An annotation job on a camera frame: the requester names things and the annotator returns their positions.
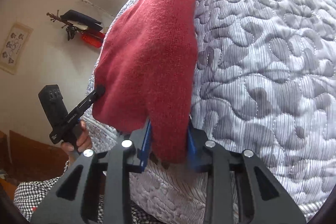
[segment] human hand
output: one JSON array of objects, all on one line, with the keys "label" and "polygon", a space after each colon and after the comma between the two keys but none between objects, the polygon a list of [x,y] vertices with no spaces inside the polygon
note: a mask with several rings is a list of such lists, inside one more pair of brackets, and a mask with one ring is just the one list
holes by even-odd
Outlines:
[{"label": "human hand", "polygon": [[[78,152],[83,152],[86,149],[92,148],[92,141],[89,136],[89,131],[86,129],[86,123],[84,120],[80,121],[82,134],[77,140]],[[61,149],[69,156],[69,165],[75,162],[74,157],[72,156],[72,152],[74,151],[74,147],[71,143],[63,142],[61,143]]]}]

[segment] person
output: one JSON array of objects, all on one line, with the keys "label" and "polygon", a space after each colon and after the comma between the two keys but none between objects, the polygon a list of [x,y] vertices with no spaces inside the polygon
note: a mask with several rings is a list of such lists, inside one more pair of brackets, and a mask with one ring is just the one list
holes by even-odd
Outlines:
[{"label": "person", "polygon": [[[88,129],[86,128],[86,123],[84,120],[80,121],[82,133],[77,140],[78,151],[83,152],[86,149],[92,148],[92,141]],[[68,161],[65,163],[64,172],[68,167],[75,162],[72,157],[72,152],[74,150],[73,145],[70,143],[63,142],[61,144],[62,150],[69,156]],[[32,182],[22,182],[17,187],[14,194],[14,205],[19,209],[21,214],[30,221],[34,211],[41,203],[41,201],[48,194],[50,189],[58,181],[60,177],[45,180],[45,181],[32,181]],[[102,223],[103,220],[103,207],[104,207],[104,196],[101,195],[99,198],[98,205],[98,223]],[[160,224],[153,216],[147,214],[134,202],[131,203],[131,213],[133,218],[133,224]]]}]

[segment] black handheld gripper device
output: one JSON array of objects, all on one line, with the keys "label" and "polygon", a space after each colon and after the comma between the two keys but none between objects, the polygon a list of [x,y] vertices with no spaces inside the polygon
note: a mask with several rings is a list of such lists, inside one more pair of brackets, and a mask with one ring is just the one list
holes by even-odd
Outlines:
[{"label": "black handheld gripper device", "polygon": [[68,113],[58,85],[46,85],[40,91],[39,99],[52,127],[49,138],[53,144],[57,144],[61,140],[71,143],[75,148],[73,157],[77,159],[80,153],[76,142],[82,133],[80,117],[104,93],[105,88],[102,85],[97,86],[79,105]]}]

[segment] red sweater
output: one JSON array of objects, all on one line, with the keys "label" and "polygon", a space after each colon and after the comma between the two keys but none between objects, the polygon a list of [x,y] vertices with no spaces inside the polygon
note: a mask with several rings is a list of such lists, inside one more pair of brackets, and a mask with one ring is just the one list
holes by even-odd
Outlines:
[{"label": "red sweater", "polygon": [[152,149],[164,161],[180,162],[186,154],[197,41],[195,0],[138,0],[107,35],[95,84],[105,95],[93,116],[132,132],[149,116]]}]

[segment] gray and white quilt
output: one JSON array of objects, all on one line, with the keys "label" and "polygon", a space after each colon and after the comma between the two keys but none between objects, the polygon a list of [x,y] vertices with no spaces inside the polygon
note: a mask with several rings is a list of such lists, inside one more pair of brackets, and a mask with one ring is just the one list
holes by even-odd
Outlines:
[{"label": "gray and white quilt", "polygon": [[[310,219],[336,183],[336,0],[196,0],[194,25],[194,126],[253,150]],[[115,129],[84,118],[95,149],[110,149]],[[206,182],[152,162],[130,175],[132,199],[165,223],[201,224]]]}]

